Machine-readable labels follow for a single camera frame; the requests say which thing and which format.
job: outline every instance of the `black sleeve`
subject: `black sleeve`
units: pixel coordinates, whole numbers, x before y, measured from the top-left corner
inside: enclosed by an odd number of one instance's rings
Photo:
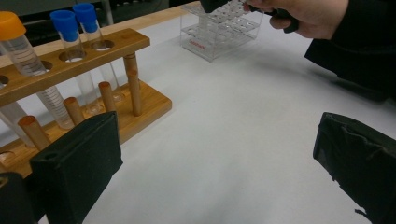
[[[305,58],[396,97],[396,1],[349,0],[333,39],[314,40]]]

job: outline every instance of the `wooden peg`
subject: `wooden peg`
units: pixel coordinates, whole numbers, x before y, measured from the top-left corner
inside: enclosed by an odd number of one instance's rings
[[[80,124],[84,120],[84,115],[82,114],[76,97],[65,99],[64,107],[66,107],[67,113],[70,115],[70,118],[73,120],[75,125]]]
[[[114,103],[113,91],[111,90],[110,83],[103,81],[100,82],[98,86],[106,111],[116,111],[116,104]]]
[[[40,126],[35,116],[28,115],[21,118],[18,125],[21,126],[38,150],[43,150],[50,145],[49,137],[44,133],[43,128]]]
[[[129,90],[131,92],[132,110],[135,116],[142,114],[142,105],[140,99],[139,72],[135,53],[123,57],[126,75],[128,77]]]

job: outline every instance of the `blue test tube cap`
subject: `blue test tube cap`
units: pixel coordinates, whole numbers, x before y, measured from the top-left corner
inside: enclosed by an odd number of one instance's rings
[[[94,33],[98,29],[95,7],[91,3],[79,3],[73,6],[77,20],[84,26],[88,33]]]
[[[55,29],[62,34],[66,42],[74,42],[78,39],[78,25],[76,15],[69,10],[56,10],[49,14]]]

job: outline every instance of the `orange cap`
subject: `orange cap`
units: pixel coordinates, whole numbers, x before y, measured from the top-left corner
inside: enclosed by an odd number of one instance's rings
[[[25,33],[26,28],[15,13],[0,11],[0,41],[15,39]]]

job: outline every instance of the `plastic test tube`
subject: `plastic test tube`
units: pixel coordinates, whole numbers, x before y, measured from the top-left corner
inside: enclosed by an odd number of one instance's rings
[[[14,133],[24,142],[26,146],[34,147],[35,145],[33,142],[18,125],[18,121],[20,121],[20,119],[26,115],[26,112],[17,102],[0,107],[0,119],[8,126],[9,129],[14,131]]]
[[[103,39],[102,32],[99,28],[99,23],[96,18],[96,12],[93,4],[80,3],[73,6],[76,13],[77,20],[80,22],[82,30],[87,36],[88,41],[96,50],[106,50],[106,42]],[[111,90],[113,91],[113,98],[115,102],[124,99],[124,95],[120,91],[120,85],[114,73],[114,68],[111,63],[105,63],[99,67],[103,79],[110,83]]]
[[[24,35],[26,28],[13,12],[0,11],[0,45],[18,71],[25,76],[38,76],[47,72]],[[63,129],[74,127],[63,105],[63,97],[56,86],[36,94],[58,125]]]
[[[76,62],[85,57],[85,51],[79,39],[76,16],[69,10],[56,10],[50,17],[64,44],[66,58],[69,62]],[[86,112],[92,115],[100,113],[103,109],[97,100],[91,73],[88,71],[76,77],[78,85],[84,96]]]

